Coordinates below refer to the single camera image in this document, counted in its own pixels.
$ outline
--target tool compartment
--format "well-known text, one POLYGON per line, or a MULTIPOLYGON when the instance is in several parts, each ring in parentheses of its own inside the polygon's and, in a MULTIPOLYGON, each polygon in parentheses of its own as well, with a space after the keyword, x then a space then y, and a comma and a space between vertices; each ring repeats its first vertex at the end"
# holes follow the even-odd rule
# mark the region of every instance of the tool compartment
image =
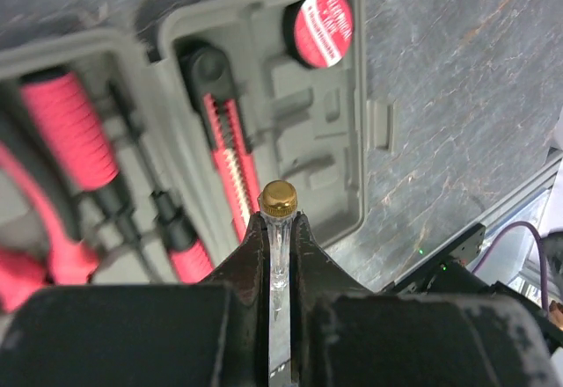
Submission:
MULTIPOLYGON (((133 191, 134 218, 143 232, 144 249, 163 279, 172 282, 175 274, 155 232, 150 184, 115 112, 107 83, 116 83, 133 104, 163 185, 186 210, 208 255, 218 264, 239 242, 179 61, 194 42, 205 40, 229 59, 260 188, 273 179, 290 181, 299 192, 299 208, 306 211, 319 244, 326 247, 357 230, 365 214, 364 6, 363 0, 348 0, 355 30, 343 59, 328 69, 306 69, 286 54, 282 39, 283 10, 298 1, 211 0, 179 8, 160 26, 161 60, 153 63, 136 39, 105 29, 2 52, 0 93, 6 104, 23 108, 18 92, 22 75, 58 65, 77 74, 133 191)), ((90 244, 112 252, 93 281, 146 282, 112 222, 104 221, 89 195, 73 189, 90 244)), ((2 172, 0 196, 0 245, 44 255, 48 243, 40 220, 2 172)))

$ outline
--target red screwdriver handle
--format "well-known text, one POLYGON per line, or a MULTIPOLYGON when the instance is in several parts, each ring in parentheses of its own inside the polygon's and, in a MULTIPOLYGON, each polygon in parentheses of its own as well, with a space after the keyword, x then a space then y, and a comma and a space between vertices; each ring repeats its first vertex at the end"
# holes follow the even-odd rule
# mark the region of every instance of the red screwdriver handle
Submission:
POLYGON ((201 243, 201 240, 187 251, 171 251, 170 260, 183 283, 197 283, 213 271, 213 264, 201 243))
POLYGON ((47 271, 22 252, 0 249, 0 300, 6 312, 19 308, 33 293, 45 288, 47 271))
POLYGON ((0 167, 17 182, 45 225, 51 245, 49 267, 55 281, 59 284, 86 283, 98 266, 98 257, 94 251, 86 247, 84 242, 66 236, 64 225, 53 204, 26 169, 1 143, 0 167))
POLYGON ((74 73, 57 68, 27 76, 21 91, 43 139, 82 189, 93 191, 115 178, 113 149, 74 73))

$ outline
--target cable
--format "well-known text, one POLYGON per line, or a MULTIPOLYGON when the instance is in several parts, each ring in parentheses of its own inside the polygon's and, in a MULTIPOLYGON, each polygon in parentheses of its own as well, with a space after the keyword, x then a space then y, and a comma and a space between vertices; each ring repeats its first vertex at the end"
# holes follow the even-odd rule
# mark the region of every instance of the cable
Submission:
POLYGON ((531 235, 534 237, 537 246, 537 255, 539 258, 539 293, 542 299, 542 309, 548 311, 549 310, 549 300, 547 297, 547 260, 545 258, 543 241, 541 236, 539 235, 537 229, 529 222, 513 222, 511 224, 506 225, 501 232, 494 238, 491 246, 483 255, 483 258, 479 263, 473 268, 472 274, 475 274, 479 271, 479 269, 485 264, 486 259, 489 257, 491 252, 493 251, 494 247, 499 243, 501 238, 506 235, 509 231, 514 229, 514 227, 525 227, 530 232, 531 235))

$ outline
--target gold cap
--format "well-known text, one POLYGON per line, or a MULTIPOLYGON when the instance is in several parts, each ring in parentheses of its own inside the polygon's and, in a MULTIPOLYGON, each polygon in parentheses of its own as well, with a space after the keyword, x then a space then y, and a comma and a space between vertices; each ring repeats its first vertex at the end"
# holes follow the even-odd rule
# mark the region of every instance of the gold cap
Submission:
POLYGON ((297 209, 297 191, 284 180, 270 182, 262 191, 260 207, 272 217, 287 217, 297 209))

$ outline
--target marble surface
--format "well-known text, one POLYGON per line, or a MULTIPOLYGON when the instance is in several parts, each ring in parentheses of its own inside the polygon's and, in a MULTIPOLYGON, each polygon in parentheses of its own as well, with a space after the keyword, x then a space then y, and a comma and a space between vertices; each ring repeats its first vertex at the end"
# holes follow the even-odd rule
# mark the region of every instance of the marble surface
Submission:
MULTIPOLYGON (((199 0, 0 0, 0 47, 154 23, 199 0)), ((390 154, 368 151, 364 227, 329 252, 369 288, 396 278, 530 176, 560 110, 563 0, 366 0, 369 95, 395 102, 390 154)))

